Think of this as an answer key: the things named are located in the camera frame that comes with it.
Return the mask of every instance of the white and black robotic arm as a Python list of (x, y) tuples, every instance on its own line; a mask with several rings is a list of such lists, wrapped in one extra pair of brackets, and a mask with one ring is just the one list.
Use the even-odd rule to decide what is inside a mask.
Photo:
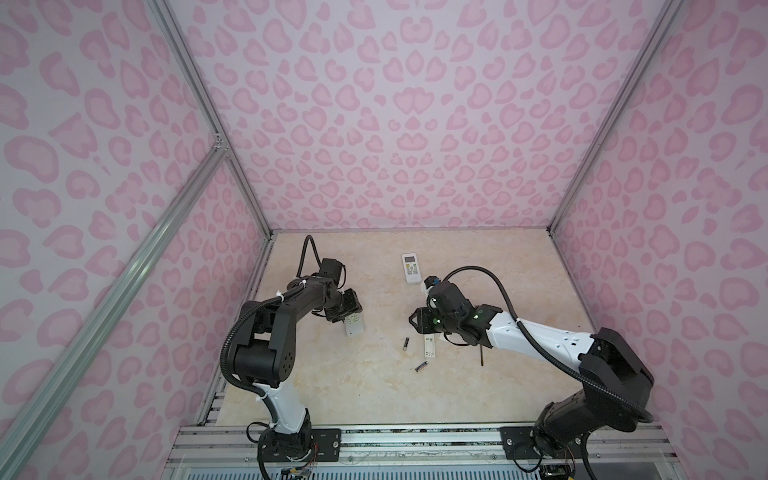
[[(504, 297), (506, 311), (472, 304), (448, 280), (464, 270), (488, 274)], [(531, 430), (531, 443), (542, 455), (560, 455), (569, 442), (605, 425), (632, 432), (638, 422), (653, 420), (644, 407), (654, 377), (618, 332), (605, 328), (594, 334), (571, 332), (520, 319), (496, 275), (480, 266), (459, 268), (443, 280), (428, 277), (422, 290), (426, 306), (409, 317), (417, 332), (458, 335), (464, 346), (524, 353), (552, 363), (582, 383), (582, 390), (541, 412)]]

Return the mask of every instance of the enclosure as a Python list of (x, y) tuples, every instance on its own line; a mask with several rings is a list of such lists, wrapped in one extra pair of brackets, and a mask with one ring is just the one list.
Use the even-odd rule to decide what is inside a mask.
[[(413, 252), (424, 277), (489, 268), (522, 319), (619, 332), (655, 378), (634, 438), (658, 478), (768, 475), (765, 2), (0, 11), (3, 478), (257, 474), (243, 429), (266, 409), (225, 390), (220, 349), (243, 302), (293, 280), (307, 233), (365, 326), (299, 323), (313, 423), (476, 428), (493, 445), (474, 472), (511, 471), (488, 432), (580, 388), (439, 337), (416, 372)], [(480, 274), (455, 283), (504, 305)]]

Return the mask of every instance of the cable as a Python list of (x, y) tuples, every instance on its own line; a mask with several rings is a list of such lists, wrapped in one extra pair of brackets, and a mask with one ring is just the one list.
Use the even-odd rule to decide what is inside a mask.
[(571, 455), (571, 462), (572, 462), (572, 465), (573, 465), (573, 466), (571, 466), (571, 473), (572, 473), (573, 475), (576, 475), (576, 457), (574, 457), (574, 453), (573, 453), (573, 451), (571, 450), (571, 447), (569, 447), (568, 445), (566, 445), (566, 446), (565, 446), (565, 450), (563, 450), (563, 454), (564, 454), (564, 456), (565, 456), (565, 464), (566, 464), (566, 465), (568, 464), (568, 454), (570, 454), (570, 455)]
[(522, 468), (520, 464), (518, 463), (517, 458), (515, 457), (515, 453), (518, 451), (518, 447), (522, 446), (531, 446), (531, 449), (536, 452), (536, 449), (533, 449), (532, 443), (529, 445), (528, 443), (515, 443), (515, 445), (512, 447), (512, 461), (515, 463), (515, 466), (519, 469), (521, 469), (525, 473), (533, 473), (538, 470), (538, 468), (541, 466), (541, 460), (544, 458), (544, 456), (539, 452), (538, 453), (538, 462), (536, 462), (536, 466), (534, 468)]
[(301, 270), (304, 268), (304, 256), (306, 255), (306, 245), (312, 242), (312, 250), (315, 253), (315, 260), (317, 261), (317, 266), (320, 266), (320, 256), (317, 254), (317, 245), (315, 245), (315, 239), (312, 238), (312, 235), (307, 235), (304, 237), (304, 246), (301, 247), (301, 259), (299, 260), (299, 270), (296, 272), (296, 277), (301, 277)]
[(592, 466), (589, 465), (589, 452), (587, 452), (587, 439), (589, 438), (589, 433), (590, 432), (584, 432), (581, 434), (581, 445), (579, 447), (581, 450), (581, 461), (584, 463), (584, 470), (587, 471), (589, 478), (598, 480), (598, 477), (594, 476)]
[(550, 362), (552, 365), (558, 367), (563, 373), (570, 376), (571, 378), (581, 382), (584, 386), (587, 386), (588, 388), (594, 390), (597, 393), (602, 394), (603, 396), (607, 396), (609, 399), (614, 400), (616, 403), (622, 405), (626, 409), (630, 410), (632, 413), (636, 415), (638, 418), (638, 421), (641, 423), (651, 423), (654, 420), (654, 416), (651, 415), (650, 412), (648, 412), (645, 408), (638, 405), (636, 402), (632, 402), (631, 400), (625, 399), (623, 396), (612, 392), (611, 390), (605, 388), (605, 386), (595, 382), (592, 379), (587, 378), (586, 376), (583, 376), (576, 370), (573, 370), (571, 367), (565, 365), (560, 360), (554, 358), (552, 354), (550, 354), (543, 346), (539, 345), (539, 343), (536, 341), (535, 338), (530, 334), (527, 328), (525, 328), (525, 324), (521, 320), (518, 319), (517, 313), (515, 313), (515, 308), (512, 306), (512, 302), (509, 299), (509, 295), (507, 294), (507, 291), (505, 290), (504, 286), (502, 285), (501, 280), (498, 279), (496, 275), (493, 274), (488, 269), (485, 269), (481, 266), (463, 266), (461, 268), (457, 268), (456, 270), (453, 270), (451, 273), (449, 273), (443, 281), (446, 281), (447, 279), (451, 278), (452, 276), (456, 275), (459, 272), (462, 272), (464, 270), (477, 270), (478, 272), (483, 272), (486, 275), (490, 276), (493, 281), (496, 283), (496, 286), (498, 287), (499, 291), (502, 293), (502, 297), (504, 297), (504, 301), (507, 304), (507, 310), (509, 310), (510, 315), (512, 315), (512, 319), (515, 320), (518, 328), (522, 332), (525, 339), (528, 341), (528, 343), (531, 344), (531, 346), (539, 353), (539, 355), (543, 356), (548, 362)]
[(565, 365), (560, 360), (554, 358), (552, 354), (550, 354), (543, 346), (539, 345), (538, 342), (533, 338), (533, 336), (530, 334), (528, 329), (525, 328), (525, 325), (522, 321), (518, 320), (517, 322), (518, 328), (522, 332), (525, 339), (528, 341), (528, 343), (531, 344), (531, 346), (539, 353), (539, 355), (546, 358), (547, 361), (549, 361), (552, 365), (558, 367), (563, 373), (570, 376), (571, 378), (578, 380), (581, 382), (584, 386), (589, 387), (590, 389), (594, 390), (597, 393), (602, 394), (603, 396), (607, 396), (609, 399), (614, 400), (616, 403), (619, 403), (626, 409), (630, 410), (632, 413), (634, 413), (637, 417), (638, 422), (641, 423), (652, 423), (654, 420), (654, 416), (651, 415), (650, 412), (648, 412), (643, 407), (639, 406), (637, 403), (632, 402), (631, 400), (625, 399), (623, 396), (619, 395), (616, 392), (613, 392), (605, 386), (595, 382), (593, 379), (589, 379), (576, 370), (573, 370), (571, 367)]
[[(253, 437), (250, 436), (250, 427), (252, 425), (259, 425), (259, 426), (264, 427), (264, 430), (262, 430), (262, 432), (259, 434), (259, 439), (258, 440), (254, 440)], [(275, 429), (273, 429), (272, 427), (270, 427), (269, 425), (267, 425), (264, 422), (251, 422), (245, 428), (245, 436), (248, 438), (248, 441), (251, 442), (251, 443), (257, 444), (256, 461), (259, 464), (259, 470), (261, 471), (261, 475), (264, 477), (264, 480), (271, 480), (271, 477), (270, 477), (269, 472), (266, 471), (266, 466), (264, 465), (264, 460), (262, 458), (261, 451), (264, 448), (263, 447), (263, 442), (266, 441), (266, 437), (269, 434), (271, 434), (272, 432), (274, 432), (274, 430)], [(297, 468), (296, 470), (297, 471), (298, 470), (304, 470), (312, 462), (314, 462), (315, 458), (317, 458), (317, 451), (318, 450), (319, 450), (319, 447), (318, 447), (317, 443), (313, 443), (312, 445), (310, 445), (310, 450), (306, 454), (306, 455), (312, 454), (310, 456), (310, 459), (304, 465), (302, 465), (301, 467)]]
[(450, 343), (451, 345), (456, 345), (456, 346), (469, 346), (469, 344), (468, 344), (468, 343), (453, 343), (453, 342), (452, 342), (452, 341), (451, 341), (451, 340), (448, 338), (448, 333), (446, 333), (446, 332), (443, 332), (443, 333), (442, 333), (442, 337), (445, 339), (445, 341), (446, 341), (446, 342)]
[(477, 270), (478, 272), (483, 272), (484, 274), (490, 276), (494, 282), (496, 282), (496, 286), (498, 287), (499, 291), (502, 293), (502, 297), (504, 297), (504, 302), (507, 304), (507, 310), (509, 310), (509, 314), (512, 315), (512, 319), (517, 320), (518, 314), (515, 312), (515, 308), (512, 306), (512, 301), (509, 299), (509, 295), (507, 295), (507, 290), (504, 289), (504, 286), (502, 285), (502, 281), (498, 279), (496, 275), (493, 274), (492, 271), (488, 270), (487, 268), (483, 268), (481, 266), (476, 265), (468, 265), (463, 266), (461, 268), (457, 268), (456, 270), (453, 270), (451, 273), (445, 276), (442, 281), (446, 281), (447, 279), (451, 278), (452, 276), (456, 275), (459, 272), (463, 272), (464, 270)]
[[(260, 425), (260, 426), (264, 427), (264, 430), (262, 430), (261, 433), (259, 434), (259, 439), (258, 440), (254, 440), (250, 436), (250, 427), (251, 427), (251, 425)], [(272, 427), (270, 427), (269, 425), (267, 425), (266, 423), (264, 423), (264, 422), (251, 422), (245, 428), (245, 436), (248, 437), (248, 441), (251, 442), (251, 443), (255, 443), (256, 444), (256, 461), (259, 464), (259, 470), (261, 471), (261, 476), (264, 478), (264, 480), (271, 480), (271, 477), (270, 477), (269, 472), (266, 470), (266, 466), (264, 466), (264, 459), (261, 456), (261, 451), (264, 448), (263, 447), (264, 440), (272, 432), (274, 432), (274, 429)]]
[[(283, 297), (288, 299), (291, 296), (303, 290), (303, 288), (304, 288), (303, 284), (300, 284), (295, 286), (294, 288), (288, 289), (283, 294)], [(246, 322), (246, 320), (248, 320), (252, 315), (257, 313), (259, 310), (261, 310), (265, 306), (269, 306), (269, 305), (273, 305), (275, 303), (281, 303), (281, 302), (283, 302), (283, 298), (280, 298), (279, 296), (275, 296), (268, 300), (264, 300), (263, 302), (259, 302), (256, 305), (251, 306), (245, 312), (243, 312), (240, 315), (240, 317), (237, 319), (235, 324), (232, 325), (232, 328), (227, 334), (227, 337), (224, 339), (224, 343), (221, 346), (221, 354), (219, 355), (219, 368), (221, 370), (221, 375), (224, 377), (224, 379), (239, 389), (247, 390), (249, 392), (253, 392), (257, 394), (261, 398), (261, 400), (264, 402), (264, 405), (266, 405), (266, 407), (269, 409), (270, 414), (272, 416), (273, 423), (277, 423), (278, 418), (277, 418), (277, 410), (275, 409), (275, 405), (273, 404), (272, 399), (270, 399), (270, 397), (266, 395), (266, 392), (264, 392), (264, 390), (262, 390), (261, 388), (255, 385), (251, 385), (248, 382), (245, 382), (243, 380), (235, 378), (233, 373), (230, 371), (229, 366), (227, 366), (227, 357), (230, 355), (230, 349), (232, 348), (232, 342), (235, 335), (240, 330), (240, 327), (242, 327), (243, 324)]]
[(343, 281), (343, 282), (341, 282), (341, 285), (339, 285), (339, 286), (336, 288), (337, 290), (341, 290), (341, 289), (342, 289), (342, 288), (343, 288), (343, 287), (346, 285), (346, 265), (344, 265), (344, 264), (342, 263), (342, 264), (341, 264), (341, 268), (342, 268), (342, 270), (344, 270), (344, 281)]

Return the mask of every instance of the robotic arm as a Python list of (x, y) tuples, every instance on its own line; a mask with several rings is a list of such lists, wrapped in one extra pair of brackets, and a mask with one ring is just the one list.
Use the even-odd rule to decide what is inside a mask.
[[(319, 269), (303, 276), (301, 270), (308, 242), (312, 242)], [(507, 311), (486, 304), (475, 306), (464, 297), (461, 290), (448, 281), (463, 270), (488, 274), (502, 292)], [(255, 393), (272, 416), (269, 425), (261, 424), (266, 430), (259, 437), (257, 450), (264, 478), (268, 475), (263, 455), (271, 462), (303, 460), (312, 451), (318, 455), (309, 411), (298, 400), (289, 375), (296, 360), (296, 323), (300, 319), (311, 312), (334, 323), (362, 311), (354, 290), (342, 293), (342, 273), (346, 282), (344, 265), (328, 258), (321, 262), (314, 240), (307, 236), (296, 279), (288, 284), (284, 293), (278, 292), (272, 299), (245, 302), (224, 340), (220, 355), (223, 377), (234, 386)], [(552, 363), (582, 383), (584, 388), (574, 395), (545, 406), (531, 430), (529, 442), (541, 457), (562, 455), (568, 443), (578, 437), (585, 453), (589, 433), (604, 425), (632, 432), (638, 422), (653, 421), (644, 406), (654, 377), (619, 333), (603, 328), (591, 335), (519, 319), (499, 279), (479, 266), (454, 270), (442, 281), (435, 276), (428, 277), (423, 287), (426, 307), (417, 309), (409, 317), (417, 332), (457, 334), (468, 346), (524, 353)], [(255, 338), (261, 333), (271, 333), (271, 336)], [(337, 448), (339, 442), (333, 443)], [(584, 464), (591, 473), (586, 459)]]
[[(301, 271), (309, 242), (318, 271), (303, 276)], [(345, 283), (344, 264), (331, 258), (320, 261), (315, 242), (308, 235), (296, 278), (288, 283), (286, 291), (263, 302), (245, 302), (224, 340), (219, 361), (222, 376), (232, 385), (255, 393), (270, 410), (272, 422), (262, 424), (266, 431), (260, 435), (257, 457), (264, 478), (268, 476), (262, 455), (269, 455), (273, 462), (293, 462), (313, 450), (316, 439), (313, 439), (309, 410), (299, 401), (288, 379), (296, 361), (296, 324), (310, 312), (335, 323), (362, 311), (354, 290), (342, 293), (342, 273)], [(270, 333), (270, 338), (255, 338), (261, 333)], [(262, 447), (269, 447), (268, 453), (264, 453)]]
[[(463, 270), (487, 273), (501, 290), (508, 311), (472, 305), (448, 281)], [(618, 332), (603, 328), (595, 334), (576, 333), (519, 319), (498, 278), (477, 266), (455, 270), (443, 281), (428, 277), (424, 287), (427, 306), (409, 317), (417, 332), (455, 333), (470, 346), (509, 349), (545, 359), (583, 383), (582, 390), (562, 402), (550, 403), (541, 412), (531, 430), (531, 443), (540, 455), (561, 455), (570, 441), (604, 425), (633, 432), (638, 422), (653, 420), (644, 406), (654, 377)]]

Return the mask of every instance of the air conditioner remote control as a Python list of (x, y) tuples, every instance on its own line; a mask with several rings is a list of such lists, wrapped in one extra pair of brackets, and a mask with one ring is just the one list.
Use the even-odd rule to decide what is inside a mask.
[(419, 270), (419, 262), (415, 253), (404, 253), (402, 255), (402, 268), (406, 271), (406, 282), (421, 283), (422, 273)]

